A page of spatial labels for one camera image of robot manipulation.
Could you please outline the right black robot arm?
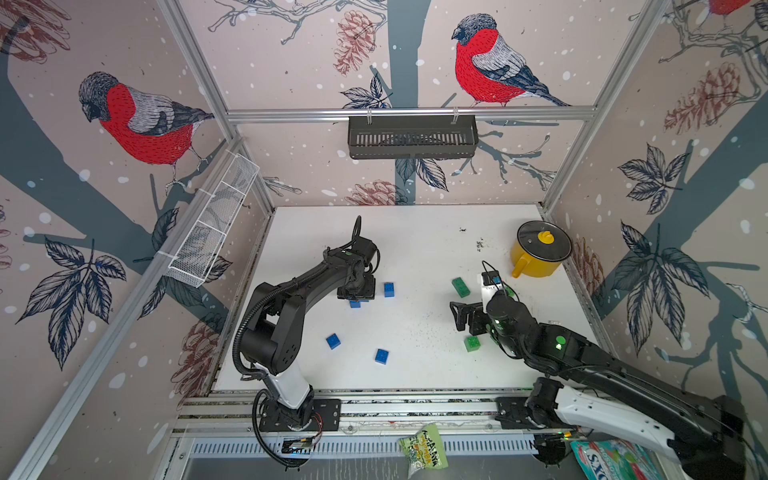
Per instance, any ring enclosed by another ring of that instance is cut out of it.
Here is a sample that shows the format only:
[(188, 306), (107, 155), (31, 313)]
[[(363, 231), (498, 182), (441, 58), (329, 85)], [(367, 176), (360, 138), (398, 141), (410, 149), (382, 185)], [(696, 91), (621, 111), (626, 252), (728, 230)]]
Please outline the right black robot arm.
[(525, 401), (498, 399), (503, 427), (584, 427), (677, 461), (692, 479), (745, 478), (749, 446), (739, 401), (654, 378), (564, 326), (538, 322), (503, 290), (487, 302), (453, 302), (450, 310), (458, 330), (485, 331), (508, 357), (540, 374)]

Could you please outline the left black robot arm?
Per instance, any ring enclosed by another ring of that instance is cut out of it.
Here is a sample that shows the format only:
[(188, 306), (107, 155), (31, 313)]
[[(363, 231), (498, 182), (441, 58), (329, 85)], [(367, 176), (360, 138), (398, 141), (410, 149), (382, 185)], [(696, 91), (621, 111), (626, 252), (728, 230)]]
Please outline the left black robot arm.
[(346, 301), (373, 299), (379, 261), (375, 243), (357, 235), (340, 247), (326, 249), (320, 263), (305, 273), (277, 285), (258, 285), (232, 343), (232, 363), (241, 377), (264, 382), (288, 410), (304, 408), (313, 389), (293, 363), (307, 313), (332, 293)]

